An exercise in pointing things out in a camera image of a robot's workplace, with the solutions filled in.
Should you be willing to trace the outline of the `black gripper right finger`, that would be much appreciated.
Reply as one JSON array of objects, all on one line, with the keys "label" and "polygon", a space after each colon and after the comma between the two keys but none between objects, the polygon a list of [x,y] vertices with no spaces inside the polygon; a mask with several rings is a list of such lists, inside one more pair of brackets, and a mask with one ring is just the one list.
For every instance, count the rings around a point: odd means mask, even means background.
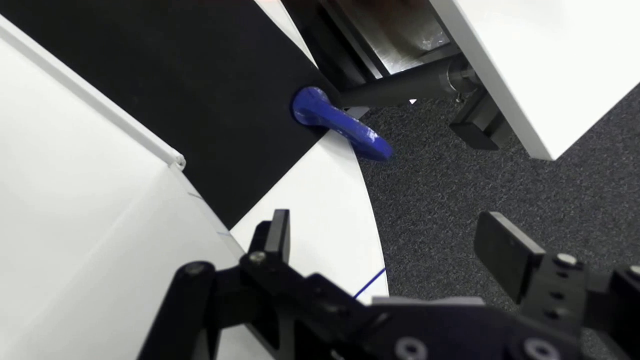
[{"label": "black gripper right finger", "polygon": [[481,212],[473,251],[497,286],[530,320],[582,320],[586,266],[571,253],[546,251],[500,212]]}]

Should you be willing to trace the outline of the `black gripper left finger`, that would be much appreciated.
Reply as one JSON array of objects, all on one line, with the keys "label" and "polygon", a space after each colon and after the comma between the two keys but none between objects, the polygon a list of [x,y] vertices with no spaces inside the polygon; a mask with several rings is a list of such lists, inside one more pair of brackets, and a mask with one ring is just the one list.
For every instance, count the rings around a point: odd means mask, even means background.
[{"label": "black gripper left finger", "polygon": [[289,279],[289,212],[280,207],[262,219],[247,253],[240,260],[241,279],[251,288],[283,288]]}]

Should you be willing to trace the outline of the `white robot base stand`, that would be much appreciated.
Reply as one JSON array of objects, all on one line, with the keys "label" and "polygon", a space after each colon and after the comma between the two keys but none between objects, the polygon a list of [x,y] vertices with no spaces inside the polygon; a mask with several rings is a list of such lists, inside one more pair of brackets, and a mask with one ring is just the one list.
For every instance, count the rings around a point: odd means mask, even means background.
[{"label": "white robot base stand", "polygon": [[356,106],[454,97],[454,130],[556,159],[640,82],[640,0],[282,0]]}]

